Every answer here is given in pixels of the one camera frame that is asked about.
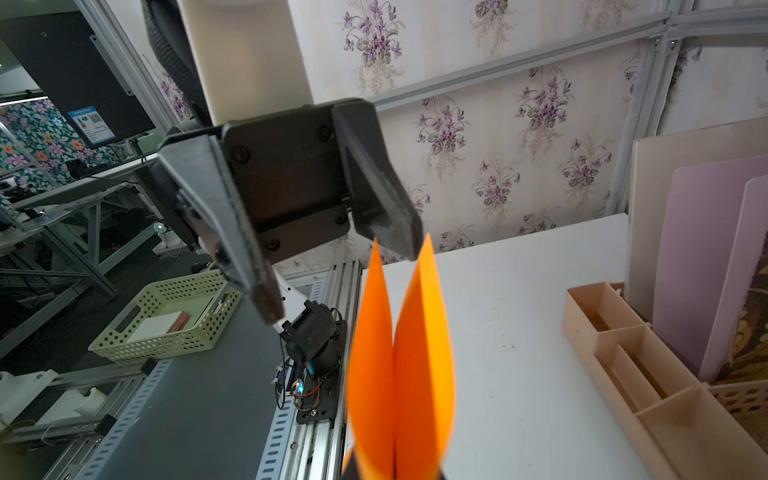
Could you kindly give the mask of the orange square paper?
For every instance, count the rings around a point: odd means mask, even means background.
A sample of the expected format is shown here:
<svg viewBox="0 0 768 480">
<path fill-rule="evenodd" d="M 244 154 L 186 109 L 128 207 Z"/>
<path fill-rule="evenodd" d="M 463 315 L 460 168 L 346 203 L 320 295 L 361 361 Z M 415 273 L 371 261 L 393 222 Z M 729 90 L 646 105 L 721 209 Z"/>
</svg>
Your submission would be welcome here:
<svg viewBox="0 0 768 480">
<path fill-rule="evenodd" d="M 455 373 L 430 239 L 397 317 L 380 252 L 372 250 L 346 375 L 346 411 L 354 444 L 343 478 L 442 478 L 453 431 Z"/>
</svg>

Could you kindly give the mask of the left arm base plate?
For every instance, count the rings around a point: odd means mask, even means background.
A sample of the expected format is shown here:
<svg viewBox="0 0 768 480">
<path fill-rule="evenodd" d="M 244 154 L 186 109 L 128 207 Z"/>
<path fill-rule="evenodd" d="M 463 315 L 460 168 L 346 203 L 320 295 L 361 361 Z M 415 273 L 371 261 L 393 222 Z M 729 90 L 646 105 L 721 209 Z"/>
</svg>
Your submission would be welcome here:
<svg viewBox="0 0 768 480">
<path fill-rule="evenodd" d="M 336 418 L 347 334 L 337 309 L 311 300 L 283 324 L 280 338 L 291 363 L 284 392 L 295 404 L 298 424 Z"/>
</svg>

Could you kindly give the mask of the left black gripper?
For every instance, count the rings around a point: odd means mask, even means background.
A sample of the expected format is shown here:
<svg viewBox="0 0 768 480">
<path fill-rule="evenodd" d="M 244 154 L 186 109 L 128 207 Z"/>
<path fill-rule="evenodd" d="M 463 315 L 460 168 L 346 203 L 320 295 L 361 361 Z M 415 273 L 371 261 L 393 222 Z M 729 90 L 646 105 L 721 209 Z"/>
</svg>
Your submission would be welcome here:
<svg viewBox="0 0 768 480">
<path fill-rule="evenodd" d="M 348 196 L 360 236 L 410 261 L 424 241 L 376 109 L 365 100 L 173 134 L 157 163 L 158 208 L 187 238 L 203 240 L 268 325 L 284 315 L 270 263 L 345 236 Z"/>
</svg>

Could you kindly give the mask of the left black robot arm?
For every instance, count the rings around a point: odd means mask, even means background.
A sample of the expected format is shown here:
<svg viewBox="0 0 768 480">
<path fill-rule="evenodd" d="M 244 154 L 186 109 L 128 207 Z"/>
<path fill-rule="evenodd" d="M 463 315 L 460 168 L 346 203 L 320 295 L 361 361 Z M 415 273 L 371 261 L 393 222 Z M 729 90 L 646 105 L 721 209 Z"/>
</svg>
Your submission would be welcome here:
<svg viewBox="0 0 768 480">
<path fill-rule="evenodd" d="M 142 174 L 153 203 L 267 324 L 276 265 L 349 232 L 407 260 L 424 228 L 375 106 L 312 100 L 284 1 L 145 1 L 149 44 L 193 112 Z"/>
</svg>

